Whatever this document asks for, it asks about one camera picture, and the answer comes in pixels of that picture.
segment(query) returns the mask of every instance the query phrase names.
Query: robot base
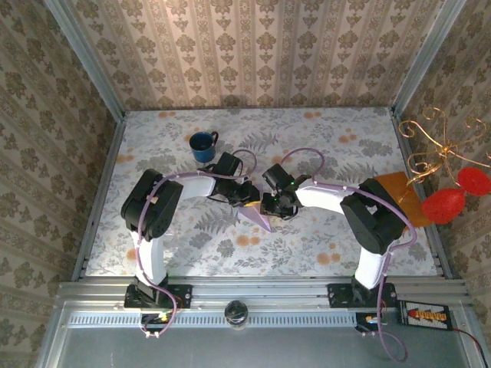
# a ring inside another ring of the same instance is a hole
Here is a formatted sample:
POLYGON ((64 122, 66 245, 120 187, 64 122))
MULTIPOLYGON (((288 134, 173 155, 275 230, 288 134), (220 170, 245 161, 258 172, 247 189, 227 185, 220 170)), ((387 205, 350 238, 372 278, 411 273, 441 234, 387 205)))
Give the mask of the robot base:
MULTIPOLYGON (((331 308, 376 308, 378 286, 368 290, 359 284, 329 284, 328 296, 331 308)), ((387 308, 397 306, 397 294, 394 284, 384 283, 382 300, 387 308)))
MULTIPOLYGON (((190 309, 193 298, 193 286, 185 284, 167 284, 167 278, 159 285, 176 297, 178 309, 190 309)), ((145 309, 172 309, 172 301, 158 290, 145 285, 135 278, 124 295, 124 308, 145 309)))

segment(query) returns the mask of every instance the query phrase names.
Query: red balloon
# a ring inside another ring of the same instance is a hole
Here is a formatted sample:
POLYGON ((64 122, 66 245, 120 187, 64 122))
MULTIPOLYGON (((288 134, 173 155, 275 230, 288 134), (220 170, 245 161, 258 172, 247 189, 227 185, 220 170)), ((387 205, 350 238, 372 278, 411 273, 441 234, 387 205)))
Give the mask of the red balloon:
POLYGON ((491 179, 476 167, 461 169, 458 181, 463 189, 475 196, 484 196, 491 192, 491 179))
POLYGON ((421 206, 423 213, 436 224, 456 218, 466 205, 463 189, 447 188, 430 195, 421 206))

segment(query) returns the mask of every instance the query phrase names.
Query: small round object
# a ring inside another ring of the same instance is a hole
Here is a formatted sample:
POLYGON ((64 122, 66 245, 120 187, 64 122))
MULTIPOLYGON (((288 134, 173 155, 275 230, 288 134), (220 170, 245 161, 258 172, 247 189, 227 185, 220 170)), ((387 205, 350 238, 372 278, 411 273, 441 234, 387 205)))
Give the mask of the small round object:
POLYGON ((230 327, 241 330, 247 325, 249 310, 241 301, 231 301, 225 307, 225 319, 230 327))

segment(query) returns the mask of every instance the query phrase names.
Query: black mounting bracket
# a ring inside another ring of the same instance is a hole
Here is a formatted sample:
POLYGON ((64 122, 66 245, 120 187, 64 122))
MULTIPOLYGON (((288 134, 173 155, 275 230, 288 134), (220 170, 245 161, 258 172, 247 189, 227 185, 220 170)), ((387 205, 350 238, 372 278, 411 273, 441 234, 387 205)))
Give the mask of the black mounting bracket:
MULTIPOLYGON (((372 290, 351 284, 329 284, 328 297, 331 308, 376 308, 378 287, 372 290)), ((387 308, 397 306, 397 294, 394 284, 384 283, 382 300, 387 308)))
MULTIPOLYGON (((168 290, 176 297, 177 308, 190 309, 193 299, 193 286, 187 284, 168 284, 165 278, 159 286, 168 290)), ((164 293, 149 287, 137 278, 128 285, 124 295, 124 308, 144 309, 172 309, 172 301, 164 293)))
POLYGON ((361 333, 370 333, 378 331, 378 325, 375 323, 370 323, 368 320, 371 318, 376 318, 376 313, 356 313, 356 327, 354 328, 356 331, 361 333))

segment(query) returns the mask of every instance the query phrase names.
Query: mug handle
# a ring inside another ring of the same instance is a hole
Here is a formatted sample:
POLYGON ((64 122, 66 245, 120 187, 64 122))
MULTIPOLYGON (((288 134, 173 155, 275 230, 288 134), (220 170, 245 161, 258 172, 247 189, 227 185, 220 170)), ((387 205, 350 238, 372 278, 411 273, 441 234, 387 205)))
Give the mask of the mug handle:
POLYGON ((212 138, 213 138, 213 145, 216 145, 216 141, 218 140, 218 132, 213 131, 212 132, 212 138))

